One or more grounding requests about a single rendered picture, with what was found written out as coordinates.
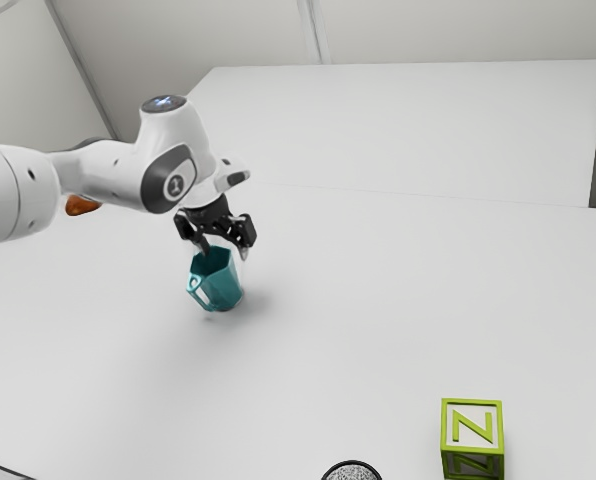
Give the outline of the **black mesh pen holder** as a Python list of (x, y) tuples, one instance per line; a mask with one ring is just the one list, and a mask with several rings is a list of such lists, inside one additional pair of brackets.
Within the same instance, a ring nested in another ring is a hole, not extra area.
[(383, 480), (370, 464), (360, 460), (345, 460), (332, 465), (321, 480)]

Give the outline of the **teal faceted mug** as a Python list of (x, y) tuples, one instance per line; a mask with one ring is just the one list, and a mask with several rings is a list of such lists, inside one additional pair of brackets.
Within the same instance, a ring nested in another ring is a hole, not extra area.
[(190, 265), (187, 293), (206, 311), (233, 309), (243, 290), (229, 249), (212, 245), (208, 254), (197, 253)]

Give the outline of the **orange rounded object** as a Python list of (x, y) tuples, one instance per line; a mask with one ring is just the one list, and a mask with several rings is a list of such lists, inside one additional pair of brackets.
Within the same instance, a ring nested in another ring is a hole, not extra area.
[(70, 195), (65, 203), (65, 213), (70, 217), (80, 216), (98, 210), (102, 204), (77, 195)]

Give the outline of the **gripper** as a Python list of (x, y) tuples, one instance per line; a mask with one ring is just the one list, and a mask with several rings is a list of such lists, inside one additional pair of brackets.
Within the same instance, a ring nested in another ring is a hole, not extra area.
[(242, 260), (248, 258), (249, 248), (257, 240), (251, 216), (234, 215), (225, 195), (203, 207), (181, 207), (173, 220), (181, 239), (192, 242), (202, 255), (210, 253), (207, 235), (219, 236), (236, 246)]

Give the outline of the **green letter block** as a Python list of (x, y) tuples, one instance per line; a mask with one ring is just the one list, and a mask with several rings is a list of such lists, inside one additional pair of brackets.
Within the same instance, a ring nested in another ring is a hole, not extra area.
[(440, 455), (445, 480), (505, 480), (502, 402), (443, 398)]

